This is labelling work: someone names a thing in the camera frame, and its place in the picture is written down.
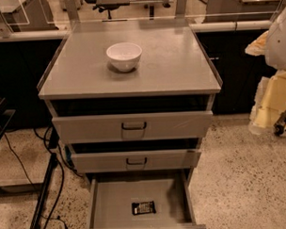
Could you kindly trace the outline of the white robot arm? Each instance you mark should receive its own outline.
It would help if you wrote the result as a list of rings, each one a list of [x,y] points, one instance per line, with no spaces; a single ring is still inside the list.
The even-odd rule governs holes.
[[[272,130],[286,111],[286,6],[269,30],[247,46],[246,54],[264,56],[266,65],[276,70],[260,81],[250,112],[249,131],[261,134]]]

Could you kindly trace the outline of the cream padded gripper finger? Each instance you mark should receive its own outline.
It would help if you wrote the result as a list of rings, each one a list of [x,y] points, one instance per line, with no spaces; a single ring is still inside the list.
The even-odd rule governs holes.
[[[252,56],[264,56],[266,50],[266,38],[268,31],[263,32],[257,39],[246,47],[246,54]]]
[[[278,70],[271,78],[263,77],[255,94],[249,116],[249,131],[260,135],[272,130],[286,110],[286,71]]]

